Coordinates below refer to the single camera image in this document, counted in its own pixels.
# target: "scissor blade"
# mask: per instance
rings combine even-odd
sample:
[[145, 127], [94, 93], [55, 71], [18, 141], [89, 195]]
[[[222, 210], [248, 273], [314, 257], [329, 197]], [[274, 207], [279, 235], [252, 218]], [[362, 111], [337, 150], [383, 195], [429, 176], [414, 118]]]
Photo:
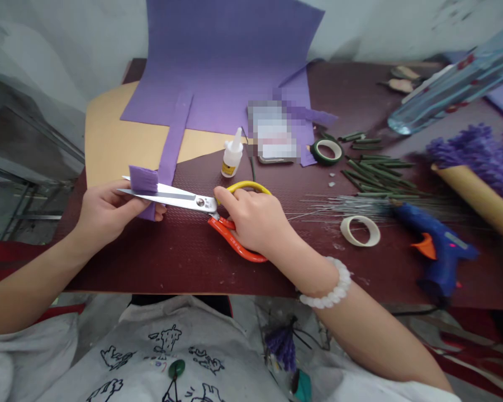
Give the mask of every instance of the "scissor blade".
[[161, 192], [141, 192], [130, 189], [118, 189], [121, 192], [145, 198], [160, 204], [173, 205], [175, 207], [193, 209], [199, 212], [214, 213], [218, 207], [216, 199], [201, 195], [174, 194]]
[[[130, 181], [130, 176], [122, 176], [122, 177], [124, 179]], [[193, 195], [194, 197], [196, 196], [194, 193], [190, 193], [188, 191], [184, 191], [184, 190], [178, 189], [177, 187], [172, 187], [172, 186], [161, 184], [161, 183], [158, 183], [158, 189], [157, 189], [157, 191], [159, 193]]]

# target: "gray t-shirt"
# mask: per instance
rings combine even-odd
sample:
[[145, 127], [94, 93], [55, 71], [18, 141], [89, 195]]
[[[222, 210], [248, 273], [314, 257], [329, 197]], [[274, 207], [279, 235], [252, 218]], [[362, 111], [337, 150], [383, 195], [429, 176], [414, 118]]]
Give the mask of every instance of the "gray t-shirt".
[[[186, 363], [177, 380], [180, 401], [287, 400], [239, 325], [193, 296], [129, 306], [114, 330], [71, 367], [77, 342], [76, 314], [0, 335], [0, 402], [158, 402], [177, 359]], [[305, 371], [313, 401], [460, 401], [417, 382], [384, 380], [323, 351]], [[173, 386], [165, 400], [176, 402]]]

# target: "scissors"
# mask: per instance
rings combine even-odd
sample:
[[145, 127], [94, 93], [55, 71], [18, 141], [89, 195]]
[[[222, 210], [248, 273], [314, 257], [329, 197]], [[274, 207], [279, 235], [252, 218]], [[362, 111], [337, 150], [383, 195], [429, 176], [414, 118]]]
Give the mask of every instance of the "scissors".
[[[123, 176], [124, 179], [130, 180], [129, 176]], [[272, 193], [268, 191], [264, 186], [256, 183], [254, 181], [240, 181], [227, 187], [229, 192], [232, 194], [235, 190], [244, 187], [251, 187], [265, 194]], [[141, 197], [148, 199], [153, 202], [173, 205], [174, 207], [186, 208], [191, 210], [196, 210], [198, 212], [206, 213], [210, 216], [208, 223], [214, 229], [221, 234], [229, 245], [235, 250], [241, 257], [247, 259], [251, 262], [266, 262], [268, 261], [261, 254], [252, 253], [246, 250], [233, 236], [232, 230], [235, 230], [235, 223], [233, 221], [228, 221], [222, 218], [218, 214], [218, 205], [220, 202], [214, 197], [206, 197], [204, 195], [196, 195], [185, 190], [181, 190], [175, 187], [171, 187], [165, 184], [158, 184], [157, 192], [142, 192], [134, 191], [131, 189], [118, 189], [121, 192], [135, 195], [136, 197]]]

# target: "blue glue gun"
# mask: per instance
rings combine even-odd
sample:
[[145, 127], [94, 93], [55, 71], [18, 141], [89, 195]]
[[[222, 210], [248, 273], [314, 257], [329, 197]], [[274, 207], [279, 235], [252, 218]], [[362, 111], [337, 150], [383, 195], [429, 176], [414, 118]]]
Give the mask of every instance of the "blue glue gun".
[[434, 261], [417, 283], [433, 303], [439, 308], [445, 308], [457, 286], [458, 260], [474, 260], [479, 252], [418, 207], [395, 200], [392, 204], [393, 211], [401, 222], [423, 234], [424, 240], [412, 246], [417, 247], [423, 255]]

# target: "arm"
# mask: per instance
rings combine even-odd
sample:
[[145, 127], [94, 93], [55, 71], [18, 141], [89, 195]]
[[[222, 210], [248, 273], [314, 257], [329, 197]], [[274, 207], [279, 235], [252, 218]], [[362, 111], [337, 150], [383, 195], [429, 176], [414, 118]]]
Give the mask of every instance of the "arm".
[[[75, 229], [62, 241], [0, 282], [0, 334], [32, 325], [89, 259], [121, 234], [149, 201], [118, 192], [127, 180], [86, 191]], [[165, 208], [156, 206], [155, 219]]]
[[[236, 238], [262, 253], [310, 297], [323, 297], [337, 286], [337, 269], [302, 240], [291, 227], [279, 201], [267, 194], [223, 187], [216, 198], [235, 221]], [[417, 381], [453, 392], [436, 361], [395, 317], [357, 284], [330, 309], [315, 309], [335, 340], [367, 370], [394, 381]]]

